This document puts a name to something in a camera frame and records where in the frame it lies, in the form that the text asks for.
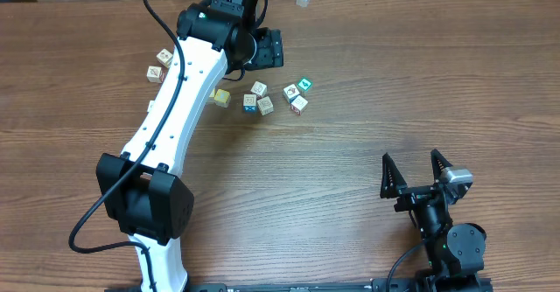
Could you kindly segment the yellow letter O block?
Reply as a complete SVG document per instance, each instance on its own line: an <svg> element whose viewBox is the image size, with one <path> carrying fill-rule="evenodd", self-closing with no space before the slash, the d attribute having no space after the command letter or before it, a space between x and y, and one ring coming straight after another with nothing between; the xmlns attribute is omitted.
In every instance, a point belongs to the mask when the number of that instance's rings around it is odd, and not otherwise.
<svg viewBox="0 0 560 292"><path fill-rule="evenodd" d="M214 102L217 106L227 108L231 101L231 93L229 91L218 89L214 95Z"/></svg>

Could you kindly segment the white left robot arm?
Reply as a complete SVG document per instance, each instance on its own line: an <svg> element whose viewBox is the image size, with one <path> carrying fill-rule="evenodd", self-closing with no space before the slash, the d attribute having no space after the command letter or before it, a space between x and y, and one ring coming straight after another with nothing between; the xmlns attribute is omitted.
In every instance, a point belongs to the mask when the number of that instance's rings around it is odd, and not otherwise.
<svg viewBox="0 0 560 292"><path fill-rule="evenodd" d="M203 0L178 16L171 66L139 130L118 156L96 167L106 208L134 247L142 281L137 291L186 291L180 236L194 196L181 176L188 143L220 80L233 71L281 67L281 32L262 25L258 0Z"/></svg>

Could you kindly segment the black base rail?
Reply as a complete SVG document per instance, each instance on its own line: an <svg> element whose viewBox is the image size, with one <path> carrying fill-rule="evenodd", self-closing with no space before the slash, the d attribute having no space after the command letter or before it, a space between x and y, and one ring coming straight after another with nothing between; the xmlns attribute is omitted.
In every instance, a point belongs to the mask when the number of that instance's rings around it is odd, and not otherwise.
<svg viewBox="0 0 560 292"><path fill-rule="evenodd" d="M480 279L479 286L476 288L476 282L452 282L439 281L437 289L432 291L481 291L492 292L494 287L490 279ZM466 283L466 287L459 287L459 283ZM141 287L128 287L120 289L105 289L106 292L140 292ZM377 278L370 282L362 283L324 283L324 284L284 284L284 285L241 285L227 286L224 283L212 284L187 284L183 291L190 292L384 292L386 289L386 279ZM414 279L392 279L389 284L390 292L413 292L428 291L421 289Z"/></svg>

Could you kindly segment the blue edged letter block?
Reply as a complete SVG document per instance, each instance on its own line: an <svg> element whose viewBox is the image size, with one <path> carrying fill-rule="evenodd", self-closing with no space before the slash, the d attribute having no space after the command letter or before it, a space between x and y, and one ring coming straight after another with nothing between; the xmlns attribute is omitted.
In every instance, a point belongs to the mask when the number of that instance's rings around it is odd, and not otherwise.
<svg viewBox="0 0 560 292"><path fill-rule="evenodd" d="M242 108L244 113L255 113L257 111L257 96L255 94L244 94Z"/></svg>

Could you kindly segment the blue edged picture block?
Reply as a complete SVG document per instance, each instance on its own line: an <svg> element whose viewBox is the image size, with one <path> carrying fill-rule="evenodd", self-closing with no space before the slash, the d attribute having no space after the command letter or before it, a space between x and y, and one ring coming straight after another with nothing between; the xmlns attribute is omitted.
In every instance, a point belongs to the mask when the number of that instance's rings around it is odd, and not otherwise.
<svg viewBox="0 0 560 292"><path fill-rule="evenodd" d="M290 84L283 89L283 97L288 103L292 103L299 95L300 92L295 84Z"/></svg>

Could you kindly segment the green number 4 block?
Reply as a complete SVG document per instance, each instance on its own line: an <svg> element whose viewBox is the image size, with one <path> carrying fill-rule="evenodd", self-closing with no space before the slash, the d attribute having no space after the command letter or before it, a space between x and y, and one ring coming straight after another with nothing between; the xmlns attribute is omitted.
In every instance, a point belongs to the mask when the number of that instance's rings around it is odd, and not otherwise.
<svg viewBox="0 0 560 292"><path fill-rule="evenodd" d="M299 92L301 94L307 94L311 89L312 89L312 81L303 77L298 83L297 83L297 89L299 90Z"/></svg>

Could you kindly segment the teal edged picture block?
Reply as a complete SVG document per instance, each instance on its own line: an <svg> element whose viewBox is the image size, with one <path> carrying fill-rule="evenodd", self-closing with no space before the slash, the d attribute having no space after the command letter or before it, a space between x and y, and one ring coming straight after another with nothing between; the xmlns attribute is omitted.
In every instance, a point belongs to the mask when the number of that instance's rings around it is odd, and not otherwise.
<svg viewBox="0 0 560 292"><path fill-rule="evenodd" d="M154 103L155 103L155 101L150 101L150 102L149 102L149 105L148 105L148 108L147 108L147 112L148 112L148 113L152 110L152 108L153 108L153 106L154 106Z"/></svg>

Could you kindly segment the red edged picture block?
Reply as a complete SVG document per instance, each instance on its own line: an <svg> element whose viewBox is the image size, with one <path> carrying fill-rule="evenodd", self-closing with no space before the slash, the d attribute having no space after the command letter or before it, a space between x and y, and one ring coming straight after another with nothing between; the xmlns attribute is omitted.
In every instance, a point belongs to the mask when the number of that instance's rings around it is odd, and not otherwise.
<svg viewBox="0 0 560 292"><path fill-rule="evenodd" d="M160 66L149 66L146 78L151 83L161 84L165 80L165 70Z"/></svg>

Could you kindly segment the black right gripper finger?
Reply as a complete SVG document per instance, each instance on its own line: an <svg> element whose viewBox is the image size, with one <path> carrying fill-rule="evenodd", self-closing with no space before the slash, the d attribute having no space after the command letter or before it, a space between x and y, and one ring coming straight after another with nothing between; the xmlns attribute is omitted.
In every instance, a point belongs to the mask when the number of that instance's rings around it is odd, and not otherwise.
<svg viewBox="0 0 560 292"><path fill-rule="evenodd" d="M437 182L440 180L444 169L452 167L452 164L437 149L431 151L430 160L434 181Z"/></svg>
<svg viewBox="0 0 560 292"><path fill-rule="evenodd" d="M407 183L388 153L382 156L381 198L398 198L407 189Z"/></svg>

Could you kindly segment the yellow letter G block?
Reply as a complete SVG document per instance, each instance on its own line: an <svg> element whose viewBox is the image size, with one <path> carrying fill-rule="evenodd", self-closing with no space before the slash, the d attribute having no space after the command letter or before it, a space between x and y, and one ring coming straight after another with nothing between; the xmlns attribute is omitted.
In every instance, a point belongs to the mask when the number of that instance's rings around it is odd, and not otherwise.
<svg viewBox="0 0 560 292"><path fill-rule="evenodd" d="M211 93L209 94L209 97L207 99L207 104L214 104L215 103L215 95L216 95L216 88L214 88Z"/></svg>

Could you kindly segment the plain wooden picture block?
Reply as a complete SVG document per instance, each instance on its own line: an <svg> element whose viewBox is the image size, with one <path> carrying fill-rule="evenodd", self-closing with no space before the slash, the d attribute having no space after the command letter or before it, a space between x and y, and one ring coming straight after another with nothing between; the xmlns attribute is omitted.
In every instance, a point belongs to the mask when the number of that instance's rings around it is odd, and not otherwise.
<svg viewBox="0 0 560 292"><path fill-rule="evenodd" d="M257 107L262 115L267 115L274 111L274 105L269 96L259 99L257 101Z"/></svg>

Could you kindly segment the red edged wooden block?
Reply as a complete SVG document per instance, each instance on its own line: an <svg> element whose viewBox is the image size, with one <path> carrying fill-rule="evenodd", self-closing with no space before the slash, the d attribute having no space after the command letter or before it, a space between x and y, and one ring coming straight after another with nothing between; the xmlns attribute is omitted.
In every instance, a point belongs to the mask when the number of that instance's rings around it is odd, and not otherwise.
<svg viewBox="0 0 560 292"><path fill-rule="evenodd" d="M309 101L305 97L299 95L290 104L290 109L297 115L301 115L307 108L308 104Z"/></svg>

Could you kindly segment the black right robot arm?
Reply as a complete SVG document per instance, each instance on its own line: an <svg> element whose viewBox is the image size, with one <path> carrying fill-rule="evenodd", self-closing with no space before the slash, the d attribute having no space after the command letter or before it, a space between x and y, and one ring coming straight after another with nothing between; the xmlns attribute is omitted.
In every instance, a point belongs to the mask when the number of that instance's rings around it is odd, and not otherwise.
<svg viewBox="0 0 560 292"><path fill-rule="evenodd" d="M380 197L394 198L395 211L412 217L436 277L476 275L484 268L486 232L476 224L455 225L449 212L470 190L473 174L452 165L437 149L430 160L434 183L409 187L390 155L384 154Z"/></svg>

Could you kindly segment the yellow edged picture block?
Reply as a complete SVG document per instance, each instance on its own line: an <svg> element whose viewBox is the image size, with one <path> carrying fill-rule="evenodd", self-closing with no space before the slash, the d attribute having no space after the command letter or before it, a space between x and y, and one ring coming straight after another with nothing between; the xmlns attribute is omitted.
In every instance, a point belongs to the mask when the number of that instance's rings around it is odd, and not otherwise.
<svg viewBox="0 0 560 292"><path fill-rule="evenodd" d="M157 54L157 61L166 68L170 68L172 65L173 53L167 49L162 49Z"/></svg>

